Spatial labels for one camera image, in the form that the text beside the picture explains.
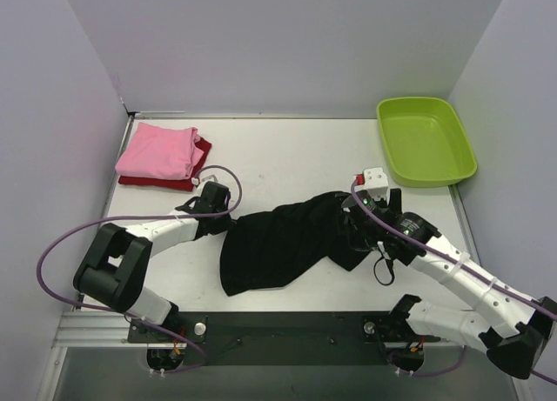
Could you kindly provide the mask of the green plastic tray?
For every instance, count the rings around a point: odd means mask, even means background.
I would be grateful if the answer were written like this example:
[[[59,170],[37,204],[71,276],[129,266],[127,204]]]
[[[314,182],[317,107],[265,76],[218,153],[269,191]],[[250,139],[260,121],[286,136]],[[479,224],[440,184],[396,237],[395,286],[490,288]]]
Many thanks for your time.
[[[444,187],[472,177],[478,164],[450,103],[395,97],[377,107],[379,134],[392,179],[413,188]]]

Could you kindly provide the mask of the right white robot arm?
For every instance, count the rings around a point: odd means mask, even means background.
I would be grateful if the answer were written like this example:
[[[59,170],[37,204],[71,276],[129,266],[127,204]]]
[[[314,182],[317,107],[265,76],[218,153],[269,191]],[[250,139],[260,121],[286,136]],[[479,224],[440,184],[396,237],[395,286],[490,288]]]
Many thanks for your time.
[[[389,261],[422,273],[467,304],[456,311],[405,296],[393,313],[410,330],[475,349],[507,375],[526,380],[556,326],[556,303],[519,292],[476,264],[440,230],[401,209],[401,192],[387,200],[353,191],[341,205],[348,230]]]

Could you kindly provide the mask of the black t shirt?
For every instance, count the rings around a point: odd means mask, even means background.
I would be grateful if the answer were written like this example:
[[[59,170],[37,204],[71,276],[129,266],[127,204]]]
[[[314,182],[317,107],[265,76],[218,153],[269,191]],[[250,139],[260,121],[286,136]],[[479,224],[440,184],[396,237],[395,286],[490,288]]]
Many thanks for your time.
[[[220,253],[225,294],[285,287],[325,257],[352,271],[370,251],[357,248],[348,237],[341,210],[347,197],[331,191],[238,218]]]

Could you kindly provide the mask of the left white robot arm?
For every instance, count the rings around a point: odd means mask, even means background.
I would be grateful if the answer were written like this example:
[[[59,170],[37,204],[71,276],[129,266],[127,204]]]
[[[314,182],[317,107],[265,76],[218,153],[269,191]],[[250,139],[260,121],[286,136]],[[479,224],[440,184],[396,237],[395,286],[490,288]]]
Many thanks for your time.
[[[74,288],[116,312],[147,321],[155,339],[171,340],[181,328],[178,307],[144,286],[148,264],[178,244],[232,227],[230,197],[228,187],[206,181],[168,219],[127,227],[103,225],[77,269]]]

